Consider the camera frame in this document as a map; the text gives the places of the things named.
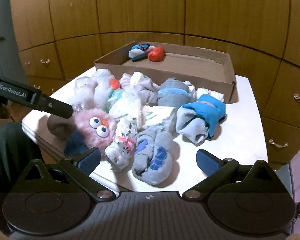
orange beak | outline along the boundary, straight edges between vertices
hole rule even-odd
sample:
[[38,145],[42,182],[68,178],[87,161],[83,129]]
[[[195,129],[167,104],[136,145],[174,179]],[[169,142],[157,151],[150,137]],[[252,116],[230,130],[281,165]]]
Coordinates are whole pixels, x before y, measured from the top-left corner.
[[101,124],[104,125],[105,127],[108,127],[109,128],[109,124],[106,120],[102,119],[101,120]]

dark pants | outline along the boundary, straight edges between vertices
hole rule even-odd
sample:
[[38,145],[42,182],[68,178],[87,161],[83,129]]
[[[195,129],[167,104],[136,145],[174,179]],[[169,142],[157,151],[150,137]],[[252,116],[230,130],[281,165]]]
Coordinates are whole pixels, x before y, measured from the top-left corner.
[[21,124],[0,126],[0,229],[7,231],[2,202],[20,173],[32,159],[42,159],[39,147],[23,132]]

table top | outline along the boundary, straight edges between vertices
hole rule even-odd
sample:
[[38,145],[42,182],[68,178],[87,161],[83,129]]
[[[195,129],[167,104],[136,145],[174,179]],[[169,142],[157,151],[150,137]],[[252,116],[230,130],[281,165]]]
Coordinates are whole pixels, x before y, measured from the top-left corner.
[[[92,76],[95,71],[93,67],[79,77]],[[179,191],[182,195],[207,177],[196,163],[199,149],[203,148],[220,159],[233,158],[240,164],[252,165],[256,160],[268,161],[261,118],[249,80],[241,76],[236,76],[236,79],[238,102],[226,105],[226,119],[218,125],[212,140],[196,146],[182,135],[174,135],[173,167],[165,181],[156,186],[141,182],[133,177],[130,170],[132,163],[123,171],[113,173],[105,160],[101,161],[90,177],[117,193],[124,187],[133,191]],[[72,80],[51,97],[66,102],[72,94],[74,83],[75,80]],[[23,131],[43,150],[60,159],[64,157],[66,142],[48,131],[49,116],[38,110],[31,111],[22,120]]]

metal screw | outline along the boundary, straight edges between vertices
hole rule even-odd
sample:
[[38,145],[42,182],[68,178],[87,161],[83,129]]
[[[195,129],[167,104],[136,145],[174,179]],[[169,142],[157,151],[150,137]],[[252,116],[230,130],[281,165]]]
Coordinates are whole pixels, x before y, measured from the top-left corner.
[[97,193],[99,198],[110,198],[112,196],[112,192],[109,190],[101,190]]
[[196,190],[188,190],[186,191],[185,195],[188,198],[199,198],[201,196],[201,193]]

toy eye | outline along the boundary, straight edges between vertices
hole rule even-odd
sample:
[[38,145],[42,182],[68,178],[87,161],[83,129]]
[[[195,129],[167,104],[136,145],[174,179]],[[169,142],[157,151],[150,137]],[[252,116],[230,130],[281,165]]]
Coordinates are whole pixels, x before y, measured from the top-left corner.
[[97,129],[101,125],[101,120],[97,117],[92,117],[89,124],[92,128]]
[[109,134],[109,129],[108,127],[104,126],[104,125],[100,125],[97,128],[97,135],[99,135],[100,137],[107,137]]

